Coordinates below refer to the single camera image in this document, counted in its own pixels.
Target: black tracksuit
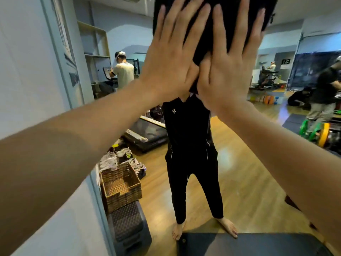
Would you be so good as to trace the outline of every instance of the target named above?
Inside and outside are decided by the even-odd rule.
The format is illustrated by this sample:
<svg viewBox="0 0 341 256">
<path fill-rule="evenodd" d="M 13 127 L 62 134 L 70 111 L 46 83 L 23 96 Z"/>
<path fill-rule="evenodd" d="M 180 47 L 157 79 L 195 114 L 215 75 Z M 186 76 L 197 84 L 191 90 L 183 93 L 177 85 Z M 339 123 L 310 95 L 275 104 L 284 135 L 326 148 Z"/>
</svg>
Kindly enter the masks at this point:
<svg viewBox="0 0 341 256">
<path fill-rule="evenodd" d="M 177 98 L 163 103 L 162 112 L 169 138 L 165 159 L 177 223 L 186 219 L 186 185 L 191 174 L 204 190 L 212 216 L 223 218 L 210 111 L 194 94 L 186 102 Z"/>
</svg>

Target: ceiling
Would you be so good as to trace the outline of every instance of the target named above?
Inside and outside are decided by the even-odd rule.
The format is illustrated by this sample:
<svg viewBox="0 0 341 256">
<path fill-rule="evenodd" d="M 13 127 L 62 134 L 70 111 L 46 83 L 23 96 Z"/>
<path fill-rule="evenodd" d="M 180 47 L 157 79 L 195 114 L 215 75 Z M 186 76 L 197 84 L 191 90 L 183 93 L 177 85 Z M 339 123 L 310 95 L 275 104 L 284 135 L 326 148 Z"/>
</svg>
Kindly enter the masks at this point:
<svg viewBox="0 0 341 256">
<path fill-rule="evenodd" d="M 153 17 L 154 0 L 131 3 L 125 0 L 90 0 Z M 319 16 L 341 7 L 341 0 L 278 0 L 273 25 Z"/>
</svg>

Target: grey pants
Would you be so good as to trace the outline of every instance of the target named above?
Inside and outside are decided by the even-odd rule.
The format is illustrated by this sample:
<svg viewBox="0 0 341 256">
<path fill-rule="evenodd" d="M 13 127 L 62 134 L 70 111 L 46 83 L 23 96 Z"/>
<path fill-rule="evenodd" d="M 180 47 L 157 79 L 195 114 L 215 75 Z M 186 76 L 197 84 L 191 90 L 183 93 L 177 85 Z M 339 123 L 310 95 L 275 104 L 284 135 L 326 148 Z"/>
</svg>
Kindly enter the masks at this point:
<svg viewBox="0 0 341 256">
<path fill-rule="evenodd" d="M 308 129 L 308 132 L 313 132 L 316 126 L 322 122 L 328 122 L 333 117 L 333 111 L 336 104 L 320 104 L 312 103 L 311 110 L 307 115 L 307 120 L 316 120 Z"/>
</svg>

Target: black pants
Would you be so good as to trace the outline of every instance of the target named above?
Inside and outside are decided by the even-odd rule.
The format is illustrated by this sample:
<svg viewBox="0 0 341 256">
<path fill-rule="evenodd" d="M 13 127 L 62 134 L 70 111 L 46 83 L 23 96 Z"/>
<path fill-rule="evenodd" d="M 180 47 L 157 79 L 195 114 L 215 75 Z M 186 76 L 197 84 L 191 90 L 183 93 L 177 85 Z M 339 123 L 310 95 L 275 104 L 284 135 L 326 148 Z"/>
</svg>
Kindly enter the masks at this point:
<svg viewBox="0 0 341 256">
<path fill-rule="evenodd" d="M 178 224 L 186 219 L 186 186 L 194 174 L 204 190 L 214 218 L 223 218 L 223 201 L 218 181 L 218 152 L 214 146 L 201 150 L 168 148 L 165 156 L 175 218 Z"/>
</svg>

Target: finger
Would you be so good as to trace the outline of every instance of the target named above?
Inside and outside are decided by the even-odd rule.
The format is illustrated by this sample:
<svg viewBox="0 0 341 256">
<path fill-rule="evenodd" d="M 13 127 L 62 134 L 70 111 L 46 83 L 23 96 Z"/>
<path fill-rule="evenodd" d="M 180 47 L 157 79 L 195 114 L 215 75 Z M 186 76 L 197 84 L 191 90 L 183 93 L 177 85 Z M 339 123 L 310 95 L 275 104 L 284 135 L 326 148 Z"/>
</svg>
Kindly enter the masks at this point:
<svg viewBox="0 0 341 256">
<path fill-rule="evenodd" d="M 193 59 L 194 52 L 198 46 L 199 40 L 201 38 L 202 32 L 205 29 L 206 21 L 210 15 L 211 6 L 207 3 L 200 10 L 197 19 L 195 20 L 193 26 L 188 33 L 185 44 L 183 45 L 184 58 Z"/>
<path fill-rule="evenodd" d="M 162 28 L 163 28 L 163 20 L 165 18 L 165 11 L 166 11 L 166 7 L 164 5 L 161 5 L 161 8 L 160 8 L 159 14 L 158 14 L 158 22 L 156 24 L 156 29 L 154 32 L 153 40 L 157 40 L 157 41 L 160 40 Z"/>
<path fill-rule="evenodd" d="M 161 41 L 168 42 L 173 29 L 174 29 L 174 22 L 181 11 L 183 4 L 185 3 L 185 0 L 174 0 L 174 3 L 172 7 L 170 8 L 166 18 L 165 22 L 163 24 L 163 30 L 161 34 Z"/>
<path fill-rule="evenodd" d="M 174 27 L 174 32 L 176 32 L 176 34 L 172 35 L 173 42 L 183 44 L 188 24 L 190 23 L 190 20 L 194 14 L 200 8 L 203 1 L 204 0 L 191 0 L 188 5 L 180 12 Z"/>
<path fill-rule="evenodd" d="M 191 87 L 194 81 L 198 78 L 199 67 L 192 62 L 186 76 L 185 85 Z"/>
<path fill-rule="evenodd" d="M 205 90 L 209 86 L 209 76 L 211 71 L 212 56 L 210 52 L 207 52 L 204 59 L 200 63 L 198 89 Z"/>
<path fill-rule="evenodd" d="M 262 43 L 264 33 L 262 27 L 264 23 L 265 9 L 261 9 L 258 12 L 258 16 L 253 24 L 252 32 L 249 38 L 249 42 L 245 47 L 243 58 L 256 60 L 258 48 Z"/>
<path fill-rule="evenodd" d="M 220 4 L 213 9 L 213 55 L 226 54 L 226 30 Z"/>
<path fill-rule="evenodd" d="M 229 54 L 241 56 L 244 49 L 246 35 L 248 34 L 250 0 L 241 0 L 239 5 L 236 29 Z"/>
</svg>

